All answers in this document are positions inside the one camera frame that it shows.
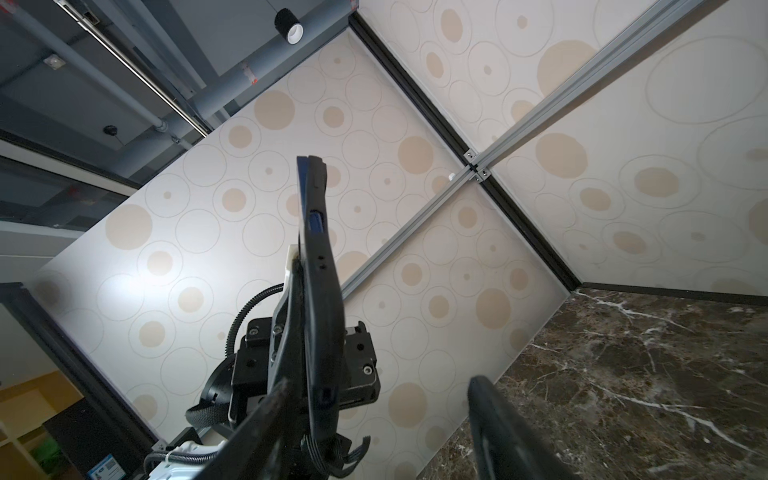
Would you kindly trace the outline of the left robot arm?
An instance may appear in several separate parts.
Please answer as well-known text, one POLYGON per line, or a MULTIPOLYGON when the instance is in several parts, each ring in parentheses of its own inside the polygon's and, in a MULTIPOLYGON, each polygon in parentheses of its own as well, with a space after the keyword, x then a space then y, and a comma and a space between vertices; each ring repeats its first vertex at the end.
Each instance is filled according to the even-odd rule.
MULTIPOLYGON (((246 302, 233 320, 225 340, 225 358, 206 382, 199 402, 190 407, 185 417, 194 429, 230 426, 244 418, 237 413, 251 399, 267 391, 269 365, 270 317, 248 322, 246 333, 237 337, 240 327, 253 308, 279 294, 277 284, 259 292, 246 302)), ((193 479, 210 464, 225 446, 205 446, 197 438, 182 434, 169 447, 154 449, 143 461, 145 479, 193 479)))

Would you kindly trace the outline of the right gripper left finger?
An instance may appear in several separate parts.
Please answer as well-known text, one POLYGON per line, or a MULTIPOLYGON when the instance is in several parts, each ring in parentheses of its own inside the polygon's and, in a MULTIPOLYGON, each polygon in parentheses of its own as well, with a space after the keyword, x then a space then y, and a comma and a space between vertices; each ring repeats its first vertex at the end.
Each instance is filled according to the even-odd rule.
POLYGON ((295 393, 281 380, 195 479, 287 479, 295 393))

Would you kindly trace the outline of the black phone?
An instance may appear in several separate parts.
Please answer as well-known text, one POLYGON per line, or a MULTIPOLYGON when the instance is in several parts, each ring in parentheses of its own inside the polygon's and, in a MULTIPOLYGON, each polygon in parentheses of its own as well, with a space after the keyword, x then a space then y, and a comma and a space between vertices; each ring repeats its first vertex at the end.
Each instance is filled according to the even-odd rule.
POLYGON ((327 166, 299 156, 299 247, 303 314, 303 389, 309 433, 319 445, 333 441, 339 417, 344 354, 344 306, 330 244, 326 208, 327 166))

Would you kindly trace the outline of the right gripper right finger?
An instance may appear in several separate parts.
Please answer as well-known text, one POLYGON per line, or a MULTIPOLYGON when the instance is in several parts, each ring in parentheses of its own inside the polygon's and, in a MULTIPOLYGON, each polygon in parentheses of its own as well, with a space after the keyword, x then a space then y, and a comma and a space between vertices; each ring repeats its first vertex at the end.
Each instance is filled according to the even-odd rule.
POLYGON ((480 479, 574 479, 485 376, 468 385, 471 435, 480 479))

